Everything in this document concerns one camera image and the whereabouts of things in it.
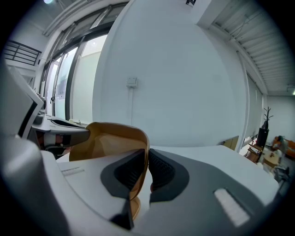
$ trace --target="light fixture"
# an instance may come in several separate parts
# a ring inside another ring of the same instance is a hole
[[[46,4],[50,4],[53,2],[53,0],[43,0]]]

